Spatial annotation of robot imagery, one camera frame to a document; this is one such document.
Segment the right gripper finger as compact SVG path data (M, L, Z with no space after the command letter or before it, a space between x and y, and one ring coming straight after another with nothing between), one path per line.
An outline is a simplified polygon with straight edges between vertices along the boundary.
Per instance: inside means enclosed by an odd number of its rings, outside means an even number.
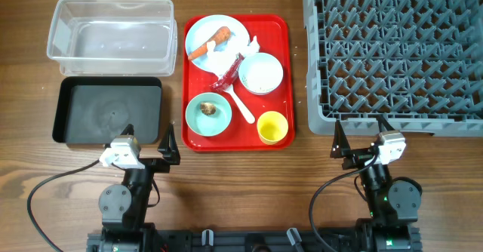
M379 132L382 133L384 131L393 131L394 127L389 124L389 122L382 116L378 115L376 117Z
M336 120L334 126L334 140L330 153L331 158L344 158L351 153L350 144L344 133L342 124L339 120Z

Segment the mint green bowl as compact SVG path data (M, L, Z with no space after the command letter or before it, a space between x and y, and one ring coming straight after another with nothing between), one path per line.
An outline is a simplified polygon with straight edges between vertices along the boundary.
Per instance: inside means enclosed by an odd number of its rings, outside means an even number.
M214 115L204 115L200 103L209 102L217 107ZM232 120L232 109L225 97L205 92L193 97L185 110L185 119L191 131L203 137L213 137L227 129Z

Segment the brown mushroom piece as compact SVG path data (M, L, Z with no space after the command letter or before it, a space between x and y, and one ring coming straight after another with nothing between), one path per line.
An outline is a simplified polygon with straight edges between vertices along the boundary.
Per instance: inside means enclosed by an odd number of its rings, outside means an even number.
M213 103L202 102L200 103L200 110L204 115L214 115L217 111L217 107Z

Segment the yellow plastic cup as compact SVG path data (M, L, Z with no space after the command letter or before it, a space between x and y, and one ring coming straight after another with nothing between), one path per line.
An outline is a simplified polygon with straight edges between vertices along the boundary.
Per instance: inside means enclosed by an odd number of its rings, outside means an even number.
M265 112L257 120L257 133L263 143L275 145L288 134L288 120L280 112Z

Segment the red strawberry snack wrapper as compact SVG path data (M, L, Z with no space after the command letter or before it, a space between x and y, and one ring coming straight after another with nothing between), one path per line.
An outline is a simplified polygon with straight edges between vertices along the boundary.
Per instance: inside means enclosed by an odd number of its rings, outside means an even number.
M226 90L230 85L232 85L232 83L238 78L238 68L240 67L244 59L244 56L238 53L235 61L230 66L230 68L218 81L210 85L210 89L212 91L222 92Z

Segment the white tissue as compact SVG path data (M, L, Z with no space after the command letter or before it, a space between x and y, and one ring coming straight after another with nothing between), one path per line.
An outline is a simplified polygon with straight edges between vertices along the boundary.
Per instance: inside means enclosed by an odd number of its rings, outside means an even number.
M244 57L251 56L260 51L260 44L256 36L251 41L230 37L222 51L216 51L215 48L208 49L206 65L208 72L220 77L230 68L238 53Z

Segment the light blue bowl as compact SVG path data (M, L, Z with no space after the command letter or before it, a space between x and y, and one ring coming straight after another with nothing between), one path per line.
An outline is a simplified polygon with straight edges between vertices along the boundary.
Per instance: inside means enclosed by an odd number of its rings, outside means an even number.
M282 82L284 70L276 57L267 53L255 53L243 59L238 68L238 78L250 93L266 95Z

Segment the orange carrot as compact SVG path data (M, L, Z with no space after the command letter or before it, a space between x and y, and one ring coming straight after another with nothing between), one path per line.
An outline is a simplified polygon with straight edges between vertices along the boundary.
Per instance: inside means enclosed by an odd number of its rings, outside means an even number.
M205 55L209 48L215 48L217 45L228 41L230 37L230 29L227 26L220 27L203 45L188 55L188 60L195 60Z

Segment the white rice pile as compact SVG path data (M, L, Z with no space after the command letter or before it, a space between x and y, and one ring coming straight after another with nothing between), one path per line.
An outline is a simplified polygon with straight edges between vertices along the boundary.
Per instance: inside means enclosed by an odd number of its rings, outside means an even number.
M248 66L240 68L239 78L243 86L252 94L264 95L278 87L282 76L275 69L258 69Z

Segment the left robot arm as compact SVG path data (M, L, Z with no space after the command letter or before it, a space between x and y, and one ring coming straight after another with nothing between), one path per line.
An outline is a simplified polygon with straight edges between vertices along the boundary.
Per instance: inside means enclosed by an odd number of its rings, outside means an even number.
M150 193L157 189L154 175L167 174L172 165L180 163L174 126L168 125L158 145L160 158L141 158L140 144L129 124L120 135L106 146L100 156L102 166L114 166L124 171L118 185L103 190L99 197L103 228L100 234L88 235L87 252L167 251L153 223L145 221Z

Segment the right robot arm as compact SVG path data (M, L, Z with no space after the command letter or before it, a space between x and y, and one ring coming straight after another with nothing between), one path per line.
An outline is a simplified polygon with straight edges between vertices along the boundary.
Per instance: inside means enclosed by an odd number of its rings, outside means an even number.
M323 239L336 251L421 251L418 220L421 185L408 177L392 177L389 164L401 158L406 148L404 135L381 116L379 134L367 148L353 149L340 121L336 121L332 158L343 159L342 169L357 171L358 190L371 217L360 218L353 227L321 230Z

